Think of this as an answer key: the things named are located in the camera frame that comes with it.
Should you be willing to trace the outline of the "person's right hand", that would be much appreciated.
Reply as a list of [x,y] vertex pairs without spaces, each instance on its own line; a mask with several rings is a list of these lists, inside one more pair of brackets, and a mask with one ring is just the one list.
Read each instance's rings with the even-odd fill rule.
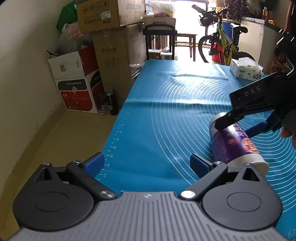
[[283,128],[280,131],[280,136],[282,138],[291,138],[292,139],[292,146],[293,146],[294,149],[296,149],[296,136],[291,131],[289,131],[286,128]]

